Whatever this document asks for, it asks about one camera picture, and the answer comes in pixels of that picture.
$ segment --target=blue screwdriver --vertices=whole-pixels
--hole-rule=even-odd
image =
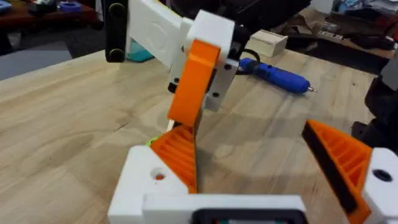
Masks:
[[[253,74],[292,93],[302,94],[307,91],[316,92],[316,90],[311,87],[310,82],[304,77],[273,67],[272,65],[257,62],[251,58],[241,59],[239,62],[239,70],[243,73]]]

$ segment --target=wood grain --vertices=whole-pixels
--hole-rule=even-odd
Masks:
[[[200,190],[300,194],[310,223],[340,223],[343,212],[300,133],[308,118],[347,133],[354,121],[368,122],[373,76],[288,50],[262,59],[319,92],[295,96],[236,77],[222,109],[203,114]],[[167,127],[167,75],[157,60],[106,63],[98,52],[1,81],[0,223],[107,223],[128,149]]]

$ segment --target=orange 3d printed part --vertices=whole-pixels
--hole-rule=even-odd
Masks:
[[[351,224],[370,214],[361,196],[372,149],[351,136],[308,120],[302,136],[329,181]]]
[[[189,127],[195,125],[220,49],[194,40],[175,91],[168,118]]]
[[[163,134],[150,147],[188,187],[197,193],[197,165],[193,129],[180,125]]]

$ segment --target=floor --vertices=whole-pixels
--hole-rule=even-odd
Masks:
[[[22,36],[15,52],[0,56],[0,80],[105,49],[104,28],[46,29]]]

